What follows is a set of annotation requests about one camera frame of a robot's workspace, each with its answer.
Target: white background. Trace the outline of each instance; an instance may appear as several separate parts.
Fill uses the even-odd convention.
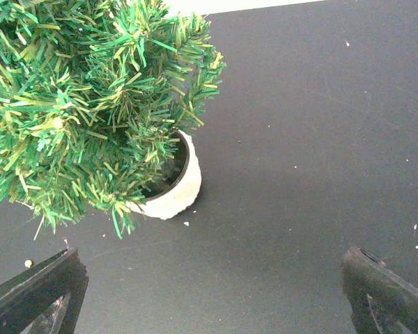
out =
[[[171,15],[176,15],[178,12],[189,15],[192,11],[206,15],[314,1],[316,0],[164,0],[170,5]]]

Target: gray table surface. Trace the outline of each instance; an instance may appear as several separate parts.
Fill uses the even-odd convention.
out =
[[[354,333],[349,246],[418,284],[418,1],[208,19],[228,67],[194,140],[197,202],[122,241],[93,210],[32,241],[38,221],[15,230],[31,212],[4,202],[0,283],[66,237],[90,275],[77,333]]]

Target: white pot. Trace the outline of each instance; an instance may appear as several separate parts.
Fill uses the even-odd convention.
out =
[[[147,198],[145,205],[128,202],[127,206],[134,212],[163,220],[172,218],[192,205],[201,187],[201,170],[192,137],[180,131],[187,147],[187,163],[177,181],[171,188],[158,196]]]

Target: artificial christmas tree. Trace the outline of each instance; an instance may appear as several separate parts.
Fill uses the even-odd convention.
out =
[[[0,0],[0,202],[31,206],[38,231],[89,203],[130,233],[127,201],[170,173],[178,130],[202,125],[225,63],[209,22],[167,13],[161,0]]]

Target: debris speck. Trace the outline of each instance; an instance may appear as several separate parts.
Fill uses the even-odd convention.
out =
[[[67,249],[70,250],[70,245],[68,244],[67,238],[63,238],[63,242],[65,242],[65,245],[67,245]]]

